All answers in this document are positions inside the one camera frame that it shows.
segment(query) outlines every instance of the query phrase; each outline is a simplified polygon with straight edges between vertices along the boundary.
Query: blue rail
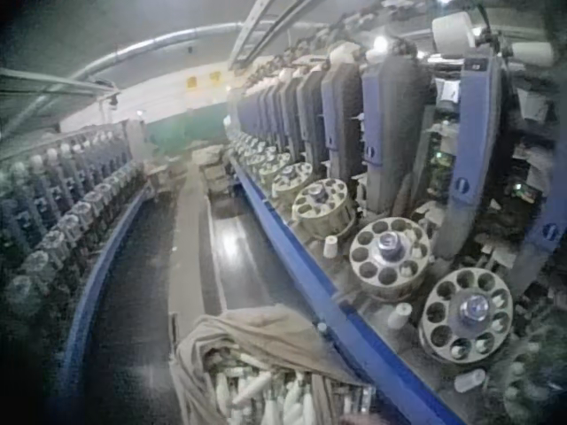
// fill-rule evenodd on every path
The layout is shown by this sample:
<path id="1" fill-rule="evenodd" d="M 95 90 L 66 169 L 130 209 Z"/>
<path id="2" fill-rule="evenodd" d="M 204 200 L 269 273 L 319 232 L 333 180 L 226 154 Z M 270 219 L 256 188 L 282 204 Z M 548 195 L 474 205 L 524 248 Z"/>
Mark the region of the blue rail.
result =
<path id="1" fill-rule="evenodd" d="M 298 290 L 330 329 L 346 360 L 368 377 L 412 424 L 463 424 L 354 309 L 332 299 L 329 277 L 290 231 L 246 172 L 231 161 L 261 226 Z"/>
<path id="2" fill-rule="evenodd" d="M 67 337 L 53 397 L 49 400 L 48 408 L 55 423 L 79 423 L 76 420 L 82 408 L 82 363 L 98 302 L 103 294 L 106 275 L 113 263 L 114 255 L 146 199 L 146 192 L 147 187 L 144 187 L 130 201 L 90 271 Z"/>

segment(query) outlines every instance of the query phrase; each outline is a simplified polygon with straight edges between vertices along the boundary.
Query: beige cloth sack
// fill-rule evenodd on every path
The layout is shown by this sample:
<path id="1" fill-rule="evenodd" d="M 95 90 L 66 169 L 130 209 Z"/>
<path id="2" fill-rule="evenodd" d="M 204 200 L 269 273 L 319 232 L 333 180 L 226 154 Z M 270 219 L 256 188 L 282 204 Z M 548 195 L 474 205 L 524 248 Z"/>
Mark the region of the beige cloth sack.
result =
<path id="1" fill-rule="evenodd" d="M 205 371 L 203 358 L 212 349 L 234 344 L 269 365 L 313 374 L 317 425 L 338 423 L 338 412 L 332 403 L 331 380 L 362 385 L 313 324 L 283 305 L 230 310 L 219 317 L 204 315 L 197 319 L 195 329 L 178 345 L 172 363 L 186 423 L 227 423 L 217 411 L 212 379 Z"/>

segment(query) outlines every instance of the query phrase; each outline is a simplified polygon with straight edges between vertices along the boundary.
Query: green wall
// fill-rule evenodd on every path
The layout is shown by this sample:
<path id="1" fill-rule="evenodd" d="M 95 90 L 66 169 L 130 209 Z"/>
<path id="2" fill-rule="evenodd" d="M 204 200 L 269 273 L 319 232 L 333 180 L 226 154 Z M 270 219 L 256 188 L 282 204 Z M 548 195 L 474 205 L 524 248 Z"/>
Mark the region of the green wall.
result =
<path id="1" fill-rule="evenodd" d="M 146 125 L 150 141 L 163 153 L 173 154 L 189 147 L 226 143 L 222 120 L 228 114 L 227 104 L 212 104 L 180 113 Z M 195 143 L 197 140 L 208 143 Z"/>

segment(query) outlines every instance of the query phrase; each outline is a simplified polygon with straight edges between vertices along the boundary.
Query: ceiling pipe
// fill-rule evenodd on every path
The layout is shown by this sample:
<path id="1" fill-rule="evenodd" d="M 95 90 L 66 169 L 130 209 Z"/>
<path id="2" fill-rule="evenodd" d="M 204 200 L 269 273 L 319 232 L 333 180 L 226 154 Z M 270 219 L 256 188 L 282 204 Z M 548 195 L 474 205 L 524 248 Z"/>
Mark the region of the ceiling pipe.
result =
<path id="1" fill-rule="evenodd" d="M 261 25 L 273 25 L 273 20 L 263 20 L 260 22 Z M 87 77 L 95 73 L 100 73 L 111 66 L 116 66 L 125 60 L 132 59 L 144 53 L 150 51 L 158 50 L 163 47 L 171 46 L 173 44 L 185 43 L 191 40 L 197 40 L 199 38 L 205 38 L 215 35 L 226 35 L 231 33 L 239 32 L 243 27 L 243 22 L 229 22 L 222 24 L 206 25 L 203 27 L 194 27 L 189 29 L 184 29 L 181 31 L 175 31 L 173 33 L 168 33 L 160 35 L 158 37 L 152 38 L 150 40 L 145 40 L 143 42 L 137 42 L 125 47 L 124 49 L 116 50 L 109 53 L 101 58 L 98 58 L 78 71 L 67 76 L 71 80 L 84 80 Z M 296 22 L 293 27 L 299 29 L 317 29 L 321 27 L 326 27 L 325 24 L 316 22 Z M 65 86 L 62 84 L 54 84 L 48 87 L 46 92 L 53 92 L 62 90 Z M 14 134 L 14 132 L 21 127 L 21 125 L 30 119 L 36 112 L 45 107 L 52 98 L 49 94 L 43 94 L 34 99 L 30 104 L 28 104 L 20 113 L 8 120 L 2 131 L 2 139 L 6 139 Z"/>

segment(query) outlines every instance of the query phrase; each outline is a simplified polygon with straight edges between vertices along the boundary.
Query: factory floor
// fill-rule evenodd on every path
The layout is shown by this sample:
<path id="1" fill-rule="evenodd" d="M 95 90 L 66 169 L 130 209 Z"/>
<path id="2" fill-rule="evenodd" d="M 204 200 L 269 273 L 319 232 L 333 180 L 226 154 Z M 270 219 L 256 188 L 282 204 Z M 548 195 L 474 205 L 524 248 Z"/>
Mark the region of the factory floor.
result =
<path id="1" fill-rule="evenodd" d="M 313 317 L 244 195 L 203 193 L 190 164 L 178 197 L 145 203 L 114 261 L 85 361 L 86 423 L 181 423 L 168 313 L 180 339 L 226 309 L 281 303 Z"/>

